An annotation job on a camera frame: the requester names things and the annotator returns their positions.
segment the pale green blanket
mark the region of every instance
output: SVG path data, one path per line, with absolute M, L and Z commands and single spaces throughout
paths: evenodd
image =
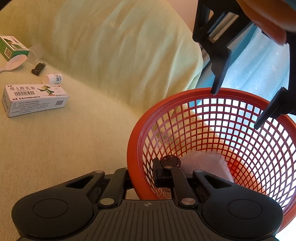
M 196 86 L 200 47 L 166 0 L 13 0 L 0 33 L 139 113 Z
M 1 95 L 5 85 L 39 84 L 57 72 L 70 95 L 64 108 L 12 118 L 0 103 L 0 241 L 13 241 L 17 200 L 96 169 L 126 167 L 138 118 L 193 88 L 202 56 L 165 0 L 13 0 L 0 12 L 0 35 L 43 45 L 47 64 L 39 77 L 29 63 L 0 73 Z

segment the barcode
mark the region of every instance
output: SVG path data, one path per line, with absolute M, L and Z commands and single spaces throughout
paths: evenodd
M 55 106 L 56 106 L 56 105 L 61 105 L 63 102 L 64 102 L 63 100 L 58 100 L 58 101 L 56 102 Z
M 7 56 L 7 58 L 11 57 L 12 52 L 6 47 L 4 54 Z
M 15 96 L 35 95 L 34 91 L 18 91 Z

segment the white plastic spoon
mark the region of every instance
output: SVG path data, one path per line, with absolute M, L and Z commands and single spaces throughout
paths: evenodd
M 17 56 L 14 56 L 11 60 L 9 60 L 6 63 L 4 68 L 0 68 L 0 72 L 11 71 L 13 69 L 16 69 L 17 67 L 20 67 L 26 60 L 27 60 L 27 56 L 24 54 L 19 54 Z

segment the crosshair logo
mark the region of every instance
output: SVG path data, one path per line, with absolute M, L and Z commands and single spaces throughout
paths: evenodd
M 150 202 L 146 202 L 146 203 L 144 203 L 144 205 L 145 205 L 146 207 L 150 207 L 150 206 L 153 205 L 153 204 L 150 203 Z

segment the human hand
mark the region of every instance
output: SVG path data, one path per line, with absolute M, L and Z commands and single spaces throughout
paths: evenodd
M 286 43 L 286 31 L 296 32 L 296 11 L 284 0 L 236 1 L 248 18 L 276 43 Z

